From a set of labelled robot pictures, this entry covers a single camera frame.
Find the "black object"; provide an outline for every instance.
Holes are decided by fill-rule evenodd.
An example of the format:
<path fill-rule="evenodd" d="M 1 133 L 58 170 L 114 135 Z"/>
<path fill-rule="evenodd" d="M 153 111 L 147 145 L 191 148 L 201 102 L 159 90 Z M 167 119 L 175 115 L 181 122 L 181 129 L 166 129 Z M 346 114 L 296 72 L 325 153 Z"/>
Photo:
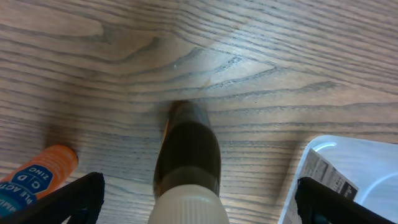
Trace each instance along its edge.
<path fill-rule="evenodd" d="M 219 196 L 220 175 L 220 147 L 206 111 L 189 101 L 175 101 L 155 168 L 155 198 L 185 184 L 201 185 Z"/>
<path fill-rule="evenodd" d="M 104 202 L 105 181 L 92 172 L 36 203 L 0 219 L 0 224 L 95 224 Z"/>
<path fill-rule="evenodd" d="M 298 180 L 295 200 L 303 224 L 394 224 L 310 177 Z"/>

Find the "bottle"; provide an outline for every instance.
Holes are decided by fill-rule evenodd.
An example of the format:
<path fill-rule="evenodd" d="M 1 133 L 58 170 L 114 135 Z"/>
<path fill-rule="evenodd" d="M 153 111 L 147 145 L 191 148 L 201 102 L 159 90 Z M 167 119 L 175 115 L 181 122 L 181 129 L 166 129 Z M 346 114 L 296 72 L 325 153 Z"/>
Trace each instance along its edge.
<path fill-rule="evenodd" d="M 221 153 L 205 110 L 176 101 L 169 111 L 154 175 L 149 224 L 229 223 L 218 198 Z"/>
<path fill-rule="evenodd" d="M 46 148 L 31 161 L 0 180 L 0 217 L 21 210 L 57 190 L 78 165 L 68 147 Z"/>

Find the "orange bottle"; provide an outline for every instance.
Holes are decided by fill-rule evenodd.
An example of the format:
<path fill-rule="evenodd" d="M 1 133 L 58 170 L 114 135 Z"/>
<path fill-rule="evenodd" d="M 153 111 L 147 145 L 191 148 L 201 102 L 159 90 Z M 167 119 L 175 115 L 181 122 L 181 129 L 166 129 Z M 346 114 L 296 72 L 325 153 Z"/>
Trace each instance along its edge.
<path fill-rule="evenodd" d="M 77 165 L 77 155 L 70 148 L 61 145 L 46 148 L 0 181 L 0 217 L 57 190 Z"/>

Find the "wood grain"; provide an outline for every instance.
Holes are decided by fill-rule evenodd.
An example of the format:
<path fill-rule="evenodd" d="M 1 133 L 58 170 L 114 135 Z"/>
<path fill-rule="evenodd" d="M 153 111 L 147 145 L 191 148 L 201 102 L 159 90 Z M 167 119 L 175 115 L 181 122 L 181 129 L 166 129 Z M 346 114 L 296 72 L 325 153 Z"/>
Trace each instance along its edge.
<path fill-rule="evenodd" d="M 145 223 L 172 100 L 207 108 L 231 223 L 276 223 L 312 138 L 398 142 L 398 1 L 2 0 L 0 172 L 51 143 Z"/>

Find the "wooden surface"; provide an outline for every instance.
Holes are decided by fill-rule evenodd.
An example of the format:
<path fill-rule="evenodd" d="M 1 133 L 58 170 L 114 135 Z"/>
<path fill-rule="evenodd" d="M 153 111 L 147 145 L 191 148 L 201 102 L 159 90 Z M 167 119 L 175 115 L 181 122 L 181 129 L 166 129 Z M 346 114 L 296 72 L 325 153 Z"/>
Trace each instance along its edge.
<path fill-rule="evenodd" d="M 207 107 L 231 223 L 276 223 L 309 140 L 398 142 L 396 0 L 2 0 L 0 160 L 46 144 L 106 177 L 98 223 L 145 223 L 172 100 Z"/>

